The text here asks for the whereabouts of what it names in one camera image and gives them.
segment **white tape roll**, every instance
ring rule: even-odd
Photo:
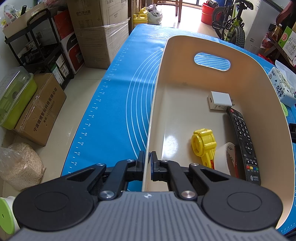
[[[237,164],[235,158],[235,145],[231,142],[219,147],[214,156],[215,170],[238,177]]]

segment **remote control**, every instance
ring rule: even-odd
[[[235,151],[239,177],[248,182],[260,185],[261,179],[257,158],[242,114],[231,107],[227,108],[227,114],[231,119],[237,136]]]

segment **bicycle wheel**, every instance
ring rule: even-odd
[[[213,14],[212,14],[212,22],[217,20],[222,26],[223,21],[224,21],[224,16],[225,16],[225,14],[224,14],[225,9],[226,9],[226,7],[217,7],[217,8],[215,8],[215,10],[213,11]],[[216,28],[213,28],[213,29],[215,30],[215,32],[218,35],[219,39],[222,39],[222,29],[220,29],[220,30],[216,29]]]
[[[232,44],[235,44],[236,46],[244,48],[244,41],[245,41],[245,33],[243,28],[239,26],[235,27],[229,42]]]

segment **white appliance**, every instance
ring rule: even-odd
[[[250,1],[254,5],[254,10],[247,9],[242,12],[246,33],[244,48],[257,55],[265,51],[260,46],[265,34],[268,32],[269,25],[276,22],[276,17],[287,6],[290,0]]]

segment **green round object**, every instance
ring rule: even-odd
[[[13,213],[3,198],[0,198],[0,226],[7,234],[14,234],[15,232]]]
[[[287,107],[283,103],[281,103],[281,107],[283,108],[285,117],[287,117],[289,115],[288,110],[287,110]]]

